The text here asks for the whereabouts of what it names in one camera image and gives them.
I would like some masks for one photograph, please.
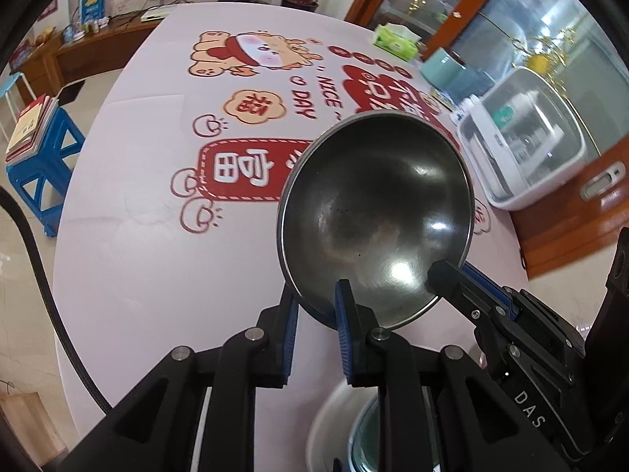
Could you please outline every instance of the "white storage box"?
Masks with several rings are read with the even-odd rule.
[[[458,126],[489,202],[517,211],[551,193],[586,163],[586,143],[564,99],[518,67],[471,108]]]

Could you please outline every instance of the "screw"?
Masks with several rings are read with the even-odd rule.
[[[459,360],[463,358],[463,350],[458,346],[446,346],[445,356],[451,360]]]
[[[371,331],[371,337],[376,340],[387,340],[391,337],[391,333],[386,328],[377,327]]]
[[[249,340],[260,340],[264,337],[264,330],[254,326],[245,332],[245,337]]]
[[[190,356],[191,349],[188,346],[177,346],[171,351],[171,357],[177,362],[187,359]]]

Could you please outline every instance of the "blue gripper pad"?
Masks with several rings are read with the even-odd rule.
[[[511,298],[500,287],[498,287],[493,280],[467,262],[463,265],[462,270],[463,273],[475,280],[481,287],[489,291],[498,301],[502,303],[502,305],[504,305],[503,308],[509,313],[509,319],[511,321],[516,320],[518,314],[511,302]]]
[[[288,377],[291,375],[292,369],[292,353],[295,350],[295,337],[297,336],[297,314],[299,306],[295,299],[291,301],[291,308],[286,321],[286,334],[284,337],[283,349],[283,367],[284,367],[284,384],[288,383]]]
[[[337,282],[334,288],[334,312],[337,317],[338,343],[341,346],[341,361],[343,362],[343,373],[347,378],[347,383],[353,381],[353,350],[351,349],[351,335],[345,304],[343,303],[343,293],[341,285]]]

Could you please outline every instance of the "stack of books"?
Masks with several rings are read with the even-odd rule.
[[[6,148],[7,165],[24,161],[37,153],[57,108],[59,101],[56,97],[40,96],[20,112]]]

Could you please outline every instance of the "cartoon animal illustration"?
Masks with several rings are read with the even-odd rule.
[[[255,76],[254,68],[290,70],[323,60],[310,53],[306,41],[286,39],[281,35],[249,32],[231,35],[227,32],[205,32],[194,45],[189,69],[194,76],[214,77],[229,71],[235,76]]]

